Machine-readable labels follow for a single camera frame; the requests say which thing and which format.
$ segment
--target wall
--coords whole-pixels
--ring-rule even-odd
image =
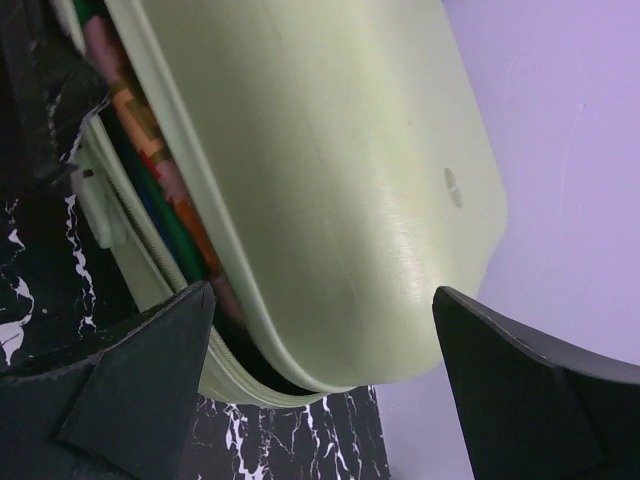
[[[444,3],[509,199],[480,300],[640,364],[640,3]],[[473,478],[442,367],[378,396],[395,479]]]

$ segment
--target cream-colored case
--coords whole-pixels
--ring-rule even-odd
[[[476,293],[506,203],[446,15],[426,1],[423,111],[372,2],[106,1],[261,361],[306,391],[256,380],[214,328],[202,394],[290,407],[439,362],[433,294]],[[57,4],[81,47],[72,2]],[[186,282],[99,119],[84,145],[105,200],[80,200],[146,309]]]

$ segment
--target black marble surface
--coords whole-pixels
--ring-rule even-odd
[[[3,203],[0,370],[136,312],[111,254],[93,241],[73,196]],[[181,480],[390,478],[373,388],[292,410],[199,397],[191,422]]]

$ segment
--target open pencil case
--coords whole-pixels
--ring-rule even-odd
[[[213,322],[203,395],[293,407],[440,361],[433,294],[476,293],[506,203],[427,1],[431,108],[417,112],[367,2],[106,0],[246,315],[246,337]],[[73,2],[54,4],[82,49]],[[184,289],[99,118],[77,156],[94,173],[88,221],[139,308]]]

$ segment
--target black object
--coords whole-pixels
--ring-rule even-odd
[[[640,367],[450,288],[433,312],[476,480],[640,478]]]
[[[175,478],[215,299],[202,282],[0,376],[0,478]]]
[[[108,102],[102,76],[75,49],[47,0],[0,2],[0,187],[68,180],[83,123]]]

